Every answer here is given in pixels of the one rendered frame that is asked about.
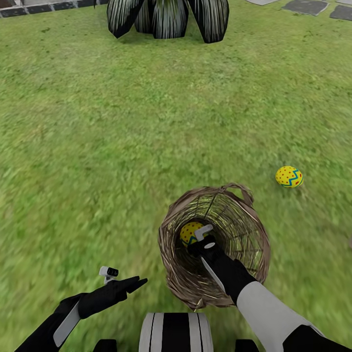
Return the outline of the easter egg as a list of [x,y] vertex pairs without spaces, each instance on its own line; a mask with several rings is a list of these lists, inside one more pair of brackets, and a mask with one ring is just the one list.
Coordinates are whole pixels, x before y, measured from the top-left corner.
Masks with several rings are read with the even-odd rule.
[[291,166],[282,167],[276,173],[276,179],[279,184],[288,188],[295,188],[303,183],[303,175],[301,172]]
[[197,229],[203,227],[204,224],[201,222],[190,222],[183,226],[180,230],[180,237],[179,240],[181,244],[187,248],[189,245],[191,245],[194,242],[197,242],[197,237],[194,235],[194,231]]

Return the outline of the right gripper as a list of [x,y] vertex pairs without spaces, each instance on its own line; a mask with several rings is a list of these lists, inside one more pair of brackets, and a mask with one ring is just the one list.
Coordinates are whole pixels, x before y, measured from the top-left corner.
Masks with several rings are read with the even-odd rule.
[[191,245],[189,245],[186,250],[187,253],[191,256],[193,256],[195,259],[201,256],[201,246],[205,243],[205,242],[215,242],[215,238],[212,234],[207,234],[206,236],[204,236],[204,240],[200,241],[200,242],[194,242]]

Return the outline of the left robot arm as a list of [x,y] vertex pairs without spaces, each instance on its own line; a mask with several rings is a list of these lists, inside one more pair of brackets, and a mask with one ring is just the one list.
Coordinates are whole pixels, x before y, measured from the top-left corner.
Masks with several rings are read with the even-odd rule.
[[98,313],[127,299],[148,280],[140,276],[118,281],[118,270],[102,266],[105,286],[91,293],[80,293],[63,299],[50,315],[15,352],[58,352],[81,319]]

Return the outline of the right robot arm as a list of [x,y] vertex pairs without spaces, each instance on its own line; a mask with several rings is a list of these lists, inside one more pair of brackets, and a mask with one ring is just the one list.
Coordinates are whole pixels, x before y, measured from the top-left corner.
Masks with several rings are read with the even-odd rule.
[[238,307],[266,352],[352,352],[330,341],[311,322],[275,297],[249,274],[240,260],[228,257],[211,231],[211,224],[194,231],[197,242],[186,248],[187,253],[195,259],[200,257],[204,268]]

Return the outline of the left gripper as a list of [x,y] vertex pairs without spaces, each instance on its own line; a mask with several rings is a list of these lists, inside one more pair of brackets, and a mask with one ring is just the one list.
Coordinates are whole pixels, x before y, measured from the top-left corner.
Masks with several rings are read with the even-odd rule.
[[140,280],[140,276],[131,277],[121,281],[112,280],[105,286],[96,289],[91,298],[91,304],[95,313],[127,299],[127,292],[131,294],[148,280]]

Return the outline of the robot trunk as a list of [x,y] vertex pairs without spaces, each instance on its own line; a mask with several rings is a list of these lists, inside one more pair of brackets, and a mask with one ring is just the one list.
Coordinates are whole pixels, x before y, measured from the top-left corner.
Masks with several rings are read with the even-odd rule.
[[214,352],[205,313],[147,313],[138,352]]

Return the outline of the wicker basket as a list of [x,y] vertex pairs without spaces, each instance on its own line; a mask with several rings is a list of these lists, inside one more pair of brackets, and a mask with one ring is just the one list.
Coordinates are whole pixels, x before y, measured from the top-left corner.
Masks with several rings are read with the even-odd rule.
[[[241,189],[244,200],[227,190],[226,188],[228,187]],[[205,212],[200,215],[198,209],[193,208],[193,206],[201,208],[201,197],[209,195],[212,196],[210,203]],[[212,219],[209,216],[209,212],[218,195],[225,195],[230,201],[227,204],[220,204],[222,207],[219,208],[220,212],[216,212],[216,216]],[[167,287],[174,296],[180,299],[193,312],[196,309],[205,308],[207,305],[218,308],[231,308],[236,307],[236,305],[219,287],[219,284],[208,270],[198,272],[199,268],[191,267],[183,261],[183,257],[178,253],[179,232],[181,228],[190,222],[196,221],[211,224],[213,230],[221,239],[220,245],[222,249],[232,260],[239,260],[239,257],[244,257],[246,253],[248,255],[247,262],[250,262],[254,255],[257,257],[259,253],[262,253],[257,270],[254,269],[254,261],[251,261],[249,267],[247,266],[246,269],[249,274],[254,273],[255,279],[264,285],[268,277],[271,261],[271,244],[268,231],[262,224],[257,211],[253,208],[254,201],[255,198],[253,194],[249,194],[247,186],[244,184],[235,185],[234,182],[230,182],[220,187],[203,186],[192,188],[169,205],[168,213],[163,218],[158,230],[158,247],[163,265],[167,269]],[[233,213],[233,203],[236,204],[236,209],[242,212],[242,214],[229,215],[227,213],[227,211]],[[226,218],[229,222],[223,225],[220,218],[222,220]],[[244,248],[245,245],[242,244],[239,250],[239,243],[236,242],[235,248],[228,251],[231,247],[230,241],[232,238],[227,237],[225,231],[230,227],[237,227],[238,231],[235,232],[235,238],[238,241],[242,241],[245,236],[246,249]],[[242,233],[239,233],[241,231]],[[258,248],[255,247],[251,236],[254,237]]]

